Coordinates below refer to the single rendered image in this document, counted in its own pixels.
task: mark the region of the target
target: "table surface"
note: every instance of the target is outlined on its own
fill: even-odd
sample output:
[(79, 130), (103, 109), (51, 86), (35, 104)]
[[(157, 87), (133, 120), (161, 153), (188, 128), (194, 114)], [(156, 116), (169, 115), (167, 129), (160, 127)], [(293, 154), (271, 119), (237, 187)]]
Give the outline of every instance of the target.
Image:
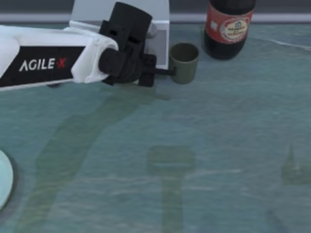
[[(200, 47), (202, 25), (172, 25)], [(0, 92), (14, 192), (0, 233), (309, 233), (308, 25), (253, 25), (196, 79)]]

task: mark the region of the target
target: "cup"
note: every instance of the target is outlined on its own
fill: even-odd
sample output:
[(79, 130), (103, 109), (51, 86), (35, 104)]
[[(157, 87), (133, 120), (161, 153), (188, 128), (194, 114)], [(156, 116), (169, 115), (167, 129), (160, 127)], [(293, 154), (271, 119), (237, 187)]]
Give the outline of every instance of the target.
[(191, 43), (178, 43), (170, 49), (169, 69), (177, 69), (172, 80), (178, 84), (188, 84), (195, 78), (199, 60), (199, 50)]

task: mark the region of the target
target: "dark brown bottle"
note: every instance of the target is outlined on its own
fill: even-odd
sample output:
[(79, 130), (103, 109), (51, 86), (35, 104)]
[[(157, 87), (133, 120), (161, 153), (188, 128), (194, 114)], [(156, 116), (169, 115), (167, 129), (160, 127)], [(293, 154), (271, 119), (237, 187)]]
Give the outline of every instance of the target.
[(256, 0), (210, 0), (204, 30), (206, 52), (229, 60), (243, 48)]

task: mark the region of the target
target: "white plate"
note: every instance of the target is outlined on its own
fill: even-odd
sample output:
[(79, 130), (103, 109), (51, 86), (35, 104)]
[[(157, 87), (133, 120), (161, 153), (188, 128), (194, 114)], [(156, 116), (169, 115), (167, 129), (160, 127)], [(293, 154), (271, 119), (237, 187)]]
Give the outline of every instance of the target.
[(10, 160), (0, 150), (0, 210), (9, 199), (13, 187), (13, 169)]

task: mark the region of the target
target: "gray box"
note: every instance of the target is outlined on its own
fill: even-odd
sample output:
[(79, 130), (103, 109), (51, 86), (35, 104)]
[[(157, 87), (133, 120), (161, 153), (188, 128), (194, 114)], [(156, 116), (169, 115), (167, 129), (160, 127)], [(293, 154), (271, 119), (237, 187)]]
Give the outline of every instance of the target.
[(69, 25), (98, 32), (102, 21), (109, 20), (112, 9), (118, 1), (137, 7), (153, 17), (145, 51), (157, 56), (157, 68), (167, 69), (170, 35), (169, 0), (75, 0)]

